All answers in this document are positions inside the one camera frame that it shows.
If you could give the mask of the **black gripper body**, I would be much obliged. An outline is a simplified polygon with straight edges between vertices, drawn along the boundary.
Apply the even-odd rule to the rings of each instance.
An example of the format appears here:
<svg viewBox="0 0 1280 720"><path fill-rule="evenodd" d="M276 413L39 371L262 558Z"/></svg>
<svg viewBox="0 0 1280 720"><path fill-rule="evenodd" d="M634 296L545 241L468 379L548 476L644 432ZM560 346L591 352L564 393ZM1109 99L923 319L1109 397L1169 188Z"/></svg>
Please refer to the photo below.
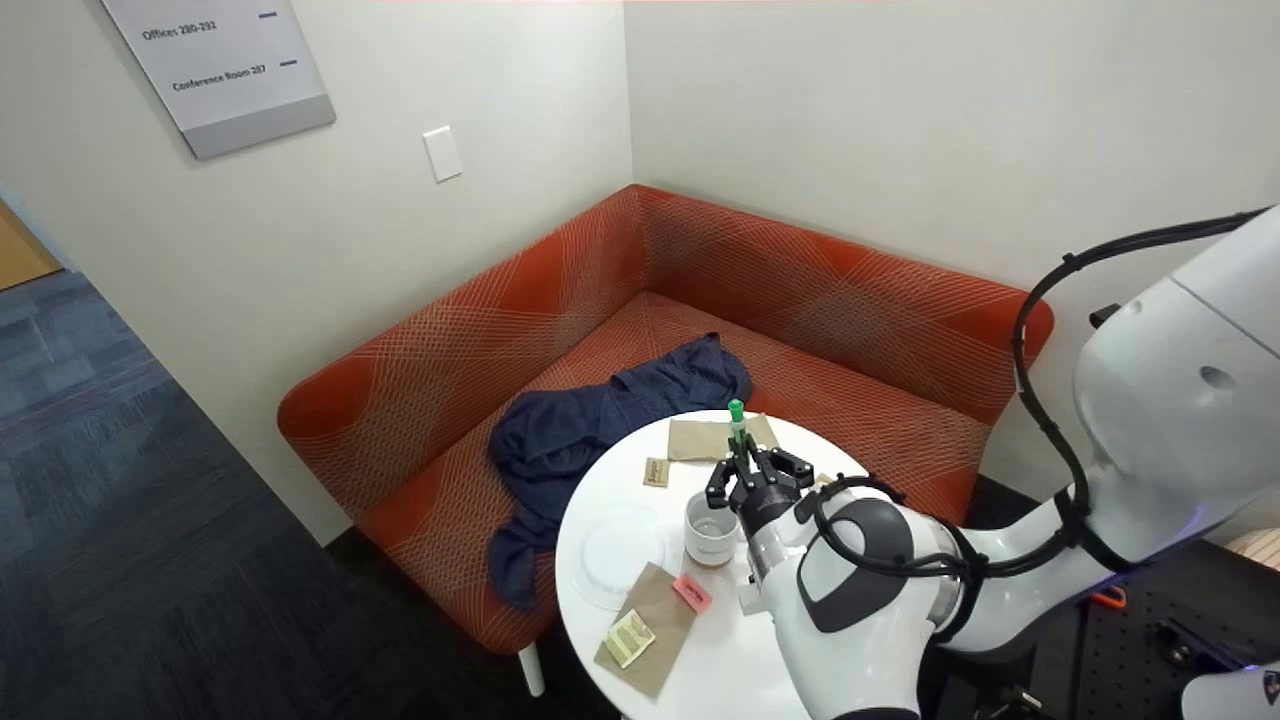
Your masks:
<svg viewBox="0 0 1280 720"><path fill-rule="evenodd" d="M772 476L760 458L732 458L738 476L727 484L732 513L739 515L744 532L758 537L766 524L784 515L803 488L789 476Z"/></svg>

